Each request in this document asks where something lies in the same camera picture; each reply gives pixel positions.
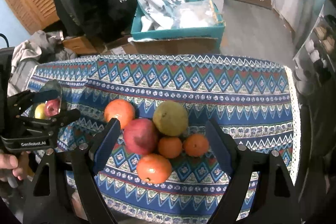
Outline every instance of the patterned tablecloth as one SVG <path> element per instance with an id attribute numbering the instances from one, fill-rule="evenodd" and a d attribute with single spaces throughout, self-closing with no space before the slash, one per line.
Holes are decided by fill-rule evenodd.
<path id="1" fill-rule="evenodd" d="M 237 143 L 251 150 L 279 151 L 296 179 L 300 152 L 300 120 L 291 70 L 252 58 L 221 55 L 110 55 L 83 57 L 36 67 L 28 88 L 39 90 L 57 79 L 69 108 L 81 118 L 59 133 L 58 148 L 73 149 L 89 141 L 104 125 L 104 108 L 122 98 L 138 117 L 152 118 L 163 100 L 184 104 L 189 128 L 184 137 L 204 133 L 209 117 Z M 211 149 L 201 158 L 185 154 L 171 160 L 173 173 L 162 184 L 141 181 L 136 173 L 139 155 L 125 150 L 122 135 L 105 169 L 96 176 L 110 208 L 160 223 L 206 223 L 229 182 Z M 248 214 L 257 173 L 239 218 Z M 74 185 L 71 174 L 68 181 Z"/>

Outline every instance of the teal plastic bin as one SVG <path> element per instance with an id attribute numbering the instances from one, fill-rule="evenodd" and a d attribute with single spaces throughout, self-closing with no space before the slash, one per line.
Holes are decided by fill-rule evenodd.
<path id="1" fill-rule="evenodd" d="M 198 0 L 185 0 L 185 2 L 198 1 Z M 217 7 L 215 6 L 217 13 L 218 25 L 213 27 L 201 27 L 201 28 L 183 28 L 183 29 L 171 29 L 171 30 L 158 30 L 141 32 L 142 24 L 141 17 L 144 16 L 140 6 L 138 5 L 135 17 L 133 19 L 131 34 L 134 40 L 140 40 L 144 38 L 152 39 L 173 39 L 173 38 L 185 38 L 185 37 L 211 37 L 216 38 L 216 47 L 219 48 L 224 33 L 225 23 L 223 17 L 219 14 Z"/>

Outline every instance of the blue tablecloth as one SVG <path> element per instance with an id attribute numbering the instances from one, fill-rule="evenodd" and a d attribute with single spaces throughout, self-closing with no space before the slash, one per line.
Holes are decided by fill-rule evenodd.
<path id="1" fill-rule="evenodd" d="M 300 152 L 300 120 L 291 70 L 269 61 L 222 55 L 110 55 L 83 57 L 36 67 L 28 88 L 39 90 L 57 79 L 68 108 L 81 118 L 62 129 L 58 148 L 88 142 L 104 125 L 104 108 L 121 98 L 131 102 L 138 117 L 152 118 L 163 100 L 184 104 L 189 112 L 186 137 L 204 133 L 209 117 L 237 143 L 268 153 L 276 149 L 296 179 Z M 209 149 L 201 158 L 185 154 L 171 160 L 173 173 L 162 184 L 141 181 L 140 156 L 128 153 L 122 135 L 97 185 L 110 208 L 162 223 L 206 223 L 225 193 L 229 177 Z M 248 214 L 257 173 L 241 208 Z M 74 185 L 73 177 L 68 181 Z"/>

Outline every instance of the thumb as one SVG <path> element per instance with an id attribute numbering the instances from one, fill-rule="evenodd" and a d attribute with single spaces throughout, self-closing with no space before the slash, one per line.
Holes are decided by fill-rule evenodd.
<path id="1" fill-rule="evenodd" d="M 0 154 L 0 169 L 13 169 L 18 166 L 18 160 L 14 155 Z"/>

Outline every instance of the concrete floor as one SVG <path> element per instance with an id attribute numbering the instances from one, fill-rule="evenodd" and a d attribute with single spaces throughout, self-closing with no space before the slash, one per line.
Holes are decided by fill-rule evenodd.
<path id="1" fill-rule="evenodd" d="M 284 20 L 272 10 L 236 0 L 224 0 L 225 55 L 273 61 L 294 69 L 294 45 Z"/>

